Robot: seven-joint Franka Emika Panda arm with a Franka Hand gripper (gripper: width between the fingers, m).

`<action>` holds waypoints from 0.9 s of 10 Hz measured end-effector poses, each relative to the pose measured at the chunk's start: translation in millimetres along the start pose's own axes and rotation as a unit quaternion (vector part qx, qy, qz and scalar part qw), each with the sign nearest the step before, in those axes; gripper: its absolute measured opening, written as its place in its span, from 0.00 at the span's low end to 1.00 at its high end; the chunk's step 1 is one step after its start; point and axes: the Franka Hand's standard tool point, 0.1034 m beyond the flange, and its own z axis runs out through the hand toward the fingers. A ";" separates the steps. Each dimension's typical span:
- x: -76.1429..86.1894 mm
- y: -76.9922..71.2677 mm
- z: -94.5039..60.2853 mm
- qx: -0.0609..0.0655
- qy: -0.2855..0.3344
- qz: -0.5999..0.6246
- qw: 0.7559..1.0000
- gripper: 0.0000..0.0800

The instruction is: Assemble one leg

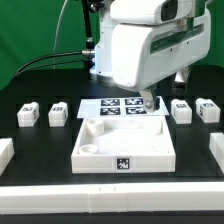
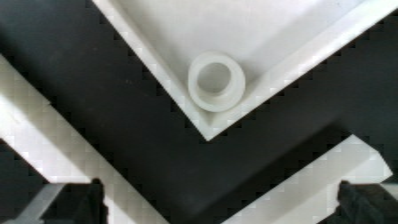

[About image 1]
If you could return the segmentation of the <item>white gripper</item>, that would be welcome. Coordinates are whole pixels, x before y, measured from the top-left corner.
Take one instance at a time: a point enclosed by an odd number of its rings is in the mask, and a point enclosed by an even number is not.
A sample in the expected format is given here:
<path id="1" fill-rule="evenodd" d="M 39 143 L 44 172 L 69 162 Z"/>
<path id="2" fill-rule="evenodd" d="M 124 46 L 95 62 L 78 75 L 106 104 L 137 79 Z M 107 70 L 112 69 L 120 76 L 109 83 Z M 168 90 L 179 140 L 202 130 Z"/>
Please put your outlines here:
<path id="1" fill-rule="evenodd" d="M 174 33 L 174 23 L 160 26 L 119 24 L 111 41 L 112 75 L 115 83 L 129 91 L 140 92 L 147 112 L 156 110 L 157 97 L 145 89 L 176 73 L 172 93 L 187 91 L 190 65 L 204 58 L 210 48 L 211 16 L 194 19 L 189 31 Z"/>

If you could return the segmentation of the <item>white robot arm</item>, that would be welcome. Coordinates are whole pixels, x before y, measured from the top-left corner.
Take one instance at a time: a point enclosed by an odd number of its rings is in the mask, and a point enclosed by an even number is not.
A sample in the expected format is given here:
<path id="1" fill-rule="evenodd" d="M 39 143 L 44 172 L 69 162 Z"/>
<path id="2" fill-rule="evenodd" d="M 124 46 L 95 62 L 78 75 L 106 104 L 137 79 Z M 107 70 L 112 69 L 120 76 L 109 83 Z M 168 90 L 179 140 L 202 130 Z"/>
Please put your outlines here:
<path id="1" fill-rule="evenodd" d="M 190 66 L 210 48 L 208 0 L 97 0 L 100 40 L 94 48 L 94 79 L 138 92 L 148 112 L 159 107 L 155 84 L 173 75 L 186 91 Z"/>

